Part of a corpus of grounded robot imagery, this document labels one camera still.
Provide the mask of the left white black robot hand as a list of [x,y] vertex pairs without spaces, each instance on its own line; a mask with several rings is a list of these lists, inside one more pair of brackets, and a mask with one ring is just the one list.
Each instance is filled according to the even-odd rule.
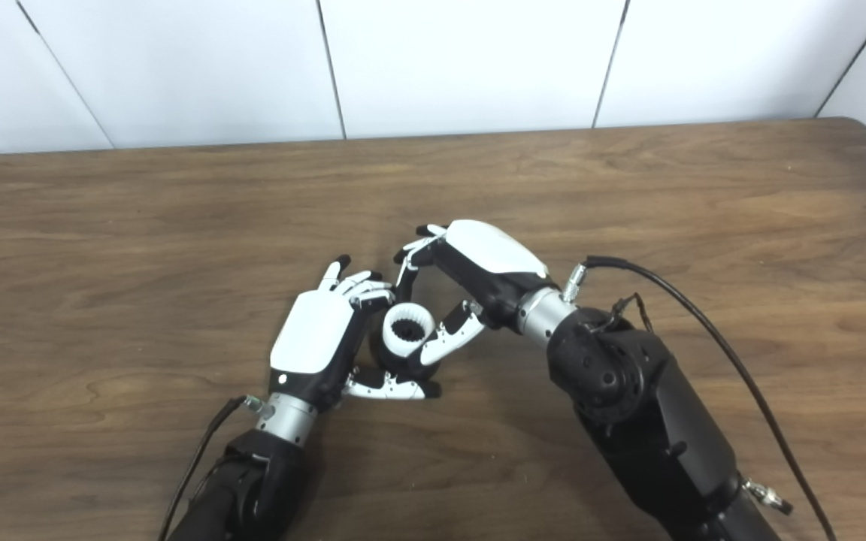
[[319,415],[345,397],[432,400],[436,382],[416,382],[355,363],[374,315],[395,301],[392,285],[372,270],[344,277],[348,255],[337,257],[319,285],[302,292],[269,354],[269,400],[256,428],[302,448]]

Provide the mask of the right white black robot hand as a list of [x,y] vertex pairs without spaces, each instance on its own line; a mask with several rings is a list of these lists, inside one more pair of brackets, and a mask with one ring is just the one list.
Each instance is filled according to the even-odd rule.
[[[430,378],[440,360],[487,328],[512,330],[546,352],[557,327],[577,311],[547,265],[494,225],[457,219],[448,226],[422,225],[418,235],[394,256],[400,267],[396,302],[383,323],[380,349],[393,373]],[[412,301],[413,282],[430,266],[470,295],[436,325]]]

